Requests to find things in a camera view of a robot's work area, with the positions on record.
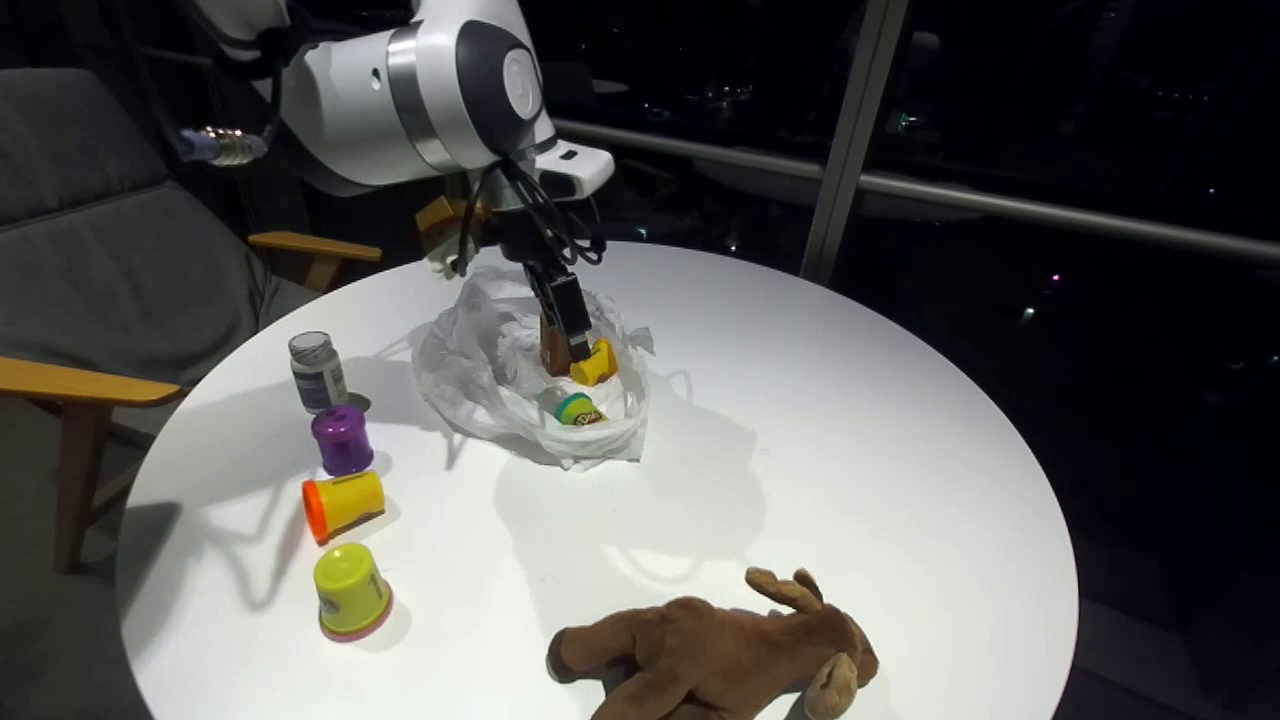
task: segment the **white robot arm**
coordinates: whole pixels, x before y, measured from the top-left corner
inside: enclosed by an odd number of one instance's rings
[[[194,18],[228,60],[253,65],[269,56],[272,32],[295,32],[298,9],[194,0]],[[414,0],[400,29],[298,42],[281,66],[281,87],[256,87],[281,91],[289,132],[358,188],[514,158],[546,196],[582,200],[612,177],[603,148],[554,134],[514,0]]]
[[[414,0],[407,22],[378,32],[324,32],[305,0],[187,4],[222,60],[272,95],[261,134],[184,132],[202,158],[253,158],[283,125],[354,188],[473,177],[473,203],[486,192],[498,213],[522,209],[498,247],[522,264],[561,353],[592,356],[592,314],[565,264],[599,260],[603,235],[561,203],[587,200],[612,157],[554,134],[514,0]]]

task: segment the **clear plastic bag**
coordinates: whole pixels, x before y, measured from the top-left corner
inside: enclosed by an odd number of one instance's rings
[[[582,289],[595,335],[616,346],[616,377],[581,388],[540,364],[540,302],[514,264],[476,264],[449,310],[439,310],[410,368],[422,400],[464,437],[512,450],[576,461],[639,461],[646,417],[642,331],[628,331],[595,290]],[[546,395],[587,392],[599,425],[561,425]]]

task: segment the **yellow cup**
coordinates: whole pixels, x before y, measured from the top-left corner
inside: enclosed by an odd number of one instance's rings
[[[612,356],[612,345],[603,335],[592,345],[587,358],[567,368],[567,377],[576,384],[603,384],[603,379],[612,379],[612,370],[616,370],[616,356]]]
[[[317,561],[320,627],[333,641],[358,641],[391,617],[391,584],[362,542],[333,542]]]
[[[317,542],[382,513],[382,480],[374,471],[305,480],[305,513]]]

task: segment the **round white table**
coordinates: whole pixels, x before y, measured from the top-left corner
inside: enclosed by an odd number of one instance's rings
[[[581,720],[554,627],[703,597],[766,607],[744,567],[810,567],[878,651],[858,720],[1050,715],[1076,649],[1062,513],[1000,407],[890,320],[744,260],[612,244],[576,269],[653,331],[639,464],[561,471],[449,440],[410,379],[461,279],[339,289],[228,356],[152,445],[118,531],[118,625],[158,720]],[[386,513],[362,541],[397,613],[317,627],[298,485],[320,471],[289,335],[333,331]]]

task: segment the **gray chair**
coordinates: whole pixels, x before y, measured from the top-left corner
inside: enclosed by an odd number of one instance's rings
[[[342,260],[378,260],[298,230],[240,241],[167,177],[95,75],[0,70],[0,480],[56,467],[56,567],[77,563],[95,516],[108,437],[149,440],[184,388],[317,295],[246,247],[312,256],[312,289]],[[61,446],[5,446],[22,445],[12,429],[34,411],[61,420]]]

